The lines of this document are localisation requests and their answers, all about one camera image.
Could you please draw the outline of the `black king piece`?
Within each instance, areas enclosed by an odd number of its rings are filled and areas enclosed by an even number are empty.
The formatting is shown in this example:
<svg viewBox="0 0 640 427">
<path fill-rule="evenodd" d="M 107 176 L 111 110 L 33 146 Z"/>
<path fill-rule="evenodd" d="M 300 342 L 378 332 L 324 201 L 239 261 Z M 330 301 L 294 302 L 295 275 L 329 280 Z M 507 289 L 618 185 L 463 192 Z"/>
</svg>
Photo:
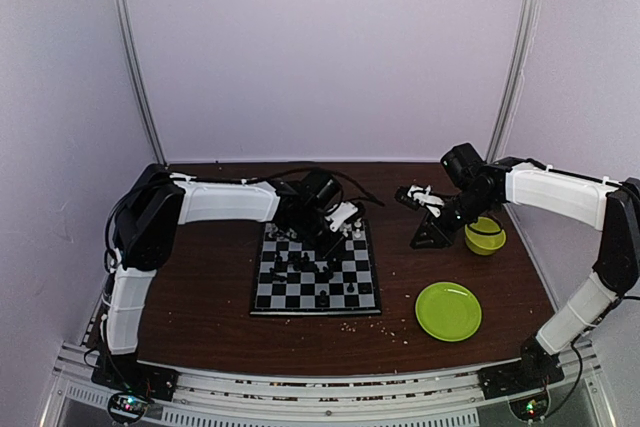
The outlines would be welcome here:
<svg viewBox="0 0 640 427">
<path fill-rule="evenodd" d="M 330 304 L 330 298 L 326 290 L 322 290 L 317 298 L 317 306 L 327 308 Z"/>
</svg>

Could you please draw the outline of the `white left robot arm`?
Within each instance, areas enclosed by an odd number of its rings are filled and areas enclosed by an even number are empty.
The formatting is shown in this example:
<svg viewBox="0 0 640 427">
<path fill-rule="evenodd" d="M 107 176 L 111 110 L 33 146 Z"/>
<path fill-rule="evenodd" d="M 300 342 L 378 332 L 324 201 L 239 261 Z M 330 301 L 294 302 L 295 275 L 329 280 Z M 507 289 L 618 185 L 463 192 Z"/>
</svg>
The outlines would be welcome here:
<svg viewBox="0 0 640 427">
<path fill-rule="evenodd" d="M 335 174 L 313 168 L 301 180 L 206 180 L 150 164 L 114 210 L 106 246 L 112 287 L 102 339 L 106 376 L 123 391 L 137 389 L 144 371 L 131 358 L 152 280 L 169 260 L 179 226 L 208 221 L 272 223 L 307 243 L 320 258 L 336 256 L 360 204 L 341 197 Z"/>
</svg>

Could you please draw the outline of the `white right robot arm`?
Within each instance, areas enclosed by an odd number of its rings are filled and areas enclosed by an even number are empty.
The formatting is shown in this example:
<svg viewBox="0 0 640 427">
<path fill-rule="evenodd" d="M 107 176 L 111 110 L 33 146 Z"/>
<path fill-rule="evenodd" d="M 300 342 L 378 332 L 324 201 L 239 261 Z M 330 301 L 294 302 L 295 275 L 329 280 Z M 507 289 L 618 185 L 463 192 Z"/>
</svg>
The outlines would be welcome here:
<svg viewBox="0 0 640 427">
<path fill-rule="evenodd" d="M 530 389 L 557 364 L 559 353 L 595 329 L 639 281 L 639 180 L 586 175 L 533 158 L 488 161 L 469 143 L 440 160 L 456 188 L 401 186 L 397 202 L 424 210 L 410 245 L 444 249 L 463 228 L 501 206 L 549 220 L 549 228 L 519 221 L 547 288 L 565 281 L 554 314 L 522 344 L 512 377 Z"/>
</svg>

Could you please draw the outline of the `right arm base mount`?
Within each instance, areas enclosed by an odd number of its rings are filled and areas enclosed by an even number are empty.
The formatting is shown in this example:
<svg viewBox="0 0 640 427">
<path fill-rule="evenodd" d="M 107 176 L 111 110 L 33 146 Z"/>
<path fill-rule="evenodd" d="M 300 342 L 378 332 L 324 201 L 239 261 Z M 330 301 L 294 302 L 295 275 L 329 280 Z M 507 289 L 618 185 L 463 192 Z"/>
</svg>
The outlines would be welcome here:
<svg viewBox="0 0 640 427">
<path fill-rule="evenodd" d="M 511 413 L 529 423 L 542 421 L 550 413 L 548 388 L 564 378 L 559 355 L 547 353 L 534 336 L 521 346 L 518 360 L 478 371 L 484 398 L 511 397 Z"/>
</svg>

